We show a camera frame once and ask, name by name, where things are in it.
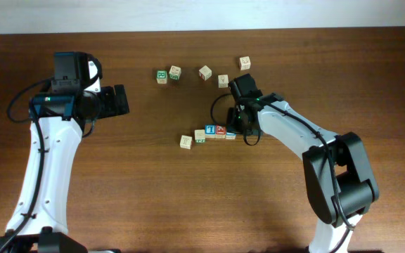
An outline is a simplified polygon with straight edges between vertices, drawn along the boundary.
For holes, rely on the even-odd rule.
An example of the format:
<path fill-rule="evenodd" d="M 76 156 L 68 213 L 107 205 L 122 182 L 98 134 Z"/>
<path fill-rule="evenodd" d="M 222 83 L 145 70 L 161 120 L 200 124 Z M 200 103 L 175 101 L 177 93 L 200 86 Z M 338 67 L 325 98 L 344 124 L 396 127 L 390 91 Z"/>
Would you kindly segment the blue 5 wooden block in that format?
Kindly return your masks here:
<path fill-rule="evenodd" d="M 235 133 L 227 132 L 225 139 L 234 140 L 236 138 Z"/>

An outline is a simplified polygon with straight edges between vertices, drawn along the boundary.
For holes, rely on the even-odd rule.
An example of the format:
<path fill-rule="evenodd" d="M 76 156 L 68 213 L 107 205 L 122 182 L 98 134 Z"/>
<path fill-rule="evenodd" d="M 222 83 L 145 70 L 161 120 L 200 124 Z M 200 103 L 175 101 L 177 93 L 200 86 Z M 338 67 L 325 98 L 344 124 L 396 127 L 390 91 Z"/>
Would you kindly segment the red E wooden block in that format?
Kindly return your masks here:
<path fill-rule="evenodd" d="M 226 138 L 226 127 L 225 126 L 216 125 L 215 138 Z"/>

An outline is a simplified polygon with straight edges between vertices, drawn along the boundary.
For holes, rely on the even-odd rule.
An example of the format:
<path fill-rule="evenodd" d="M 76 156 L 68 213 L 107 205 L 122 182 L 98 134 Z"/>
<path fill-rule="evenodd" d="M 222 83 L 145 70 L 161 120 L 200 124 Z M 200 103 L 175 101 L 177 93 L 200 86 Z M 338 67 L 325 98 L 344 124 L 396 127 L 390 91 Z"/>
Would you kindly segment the blue I wooden block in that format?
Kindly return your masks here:
<path fill-rule="evenodd" d="M 205 138 L 215 138 L 216 126 L 214 124 L 205 125 Z"/>

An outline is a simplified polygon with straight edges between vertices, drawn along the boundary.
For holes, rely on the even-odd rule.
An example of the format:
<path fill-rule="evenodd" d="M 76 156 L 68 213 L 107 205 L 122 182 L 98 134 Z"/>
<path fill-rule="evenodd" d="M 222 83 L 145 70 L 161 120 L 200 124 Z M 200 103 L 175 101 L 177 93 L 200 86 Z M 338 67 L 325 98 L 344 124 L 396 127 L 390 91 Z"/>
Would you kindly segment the green N wooden block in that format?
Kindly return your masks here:
<path fill-rule="evenodd" d="M 194 131 L 194 136 L 195 136 L 196 143 L 204 143 L 206 141 L 204 129 L 196 129 Z"/>

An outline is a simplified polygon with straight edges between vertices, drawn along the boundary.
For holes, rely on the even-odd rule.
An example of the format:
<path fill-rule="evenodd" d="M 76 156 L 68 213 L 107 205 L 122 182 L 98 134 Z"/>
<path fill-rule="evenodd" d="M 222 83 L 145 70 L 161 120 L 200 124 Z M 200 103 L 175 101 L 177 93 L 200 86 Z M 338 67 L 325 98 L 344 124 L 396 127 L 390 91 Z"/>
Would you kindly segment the wooden block red U side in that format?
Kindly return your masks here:
<path fill-rule="evenodd" d="M 182 135 L 179 145 L 181 148 L 190 150 L 193 145 L 193 138 L 191 136 Z"/>

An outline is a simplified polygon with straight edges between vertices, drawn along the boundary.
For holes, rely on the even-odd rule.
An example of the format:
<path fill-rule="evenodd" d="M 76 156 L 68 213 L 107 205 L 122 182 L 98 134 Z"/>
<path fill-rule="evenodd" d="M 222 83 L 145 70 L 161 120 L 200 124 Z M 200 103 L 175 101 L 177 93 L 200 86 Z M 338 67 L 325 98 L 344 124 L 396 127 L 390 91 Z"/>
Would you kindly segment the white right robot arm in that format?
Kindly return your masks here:
<path fill-rule="evenodd" d="M 360 137 L 317 126 L 274 93 L 237 96 L 235 102 L 235 119 L 276 138 L 302 160 L 307 197 L 318 218 L 308 252 L 347 252 L 356 225 L 380 196 Z"/>

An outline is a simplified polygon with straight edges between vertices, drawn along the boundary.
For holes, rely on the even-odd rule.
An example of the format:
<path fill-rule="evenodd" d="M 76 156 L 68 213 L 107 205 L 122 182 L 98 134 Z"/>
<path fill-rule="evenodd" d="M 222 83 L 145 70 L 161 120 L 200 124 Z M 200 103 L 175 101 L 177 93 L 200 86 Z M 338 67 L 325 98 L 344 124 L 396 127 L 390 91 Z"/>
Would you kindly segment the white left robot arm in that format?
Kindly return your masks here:
<path fill-rule="evenodd" d="M 86 124 L 129 113 L 123 85 L 101 86 L 93 55 L 57 52 L 54 75 L 29 101 L 30 155 L 15 211 L 0 237 L 0 252 L 87 252 L 68 236 L 67 200 L 72 164 Z"/>

